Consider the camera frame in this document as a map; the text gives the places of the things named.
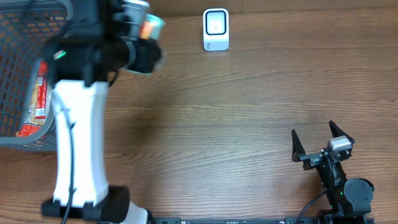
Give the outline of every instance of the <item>wooden table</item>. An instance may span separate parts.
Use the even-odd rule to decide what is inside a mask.
[[[110,184],[155,216],[294,216],[321,185],[291,162],[290,132],[317,152],[332,119],[357,142],[348,178],[375,185],[371,216],[398,220],[398,8],[232,15],[227,52],[203,50],[200,16],[165,21],[164,68],[110,89]],[[39,214],[54,152],[3,149],[0,170],[0,223],[60,222]]]

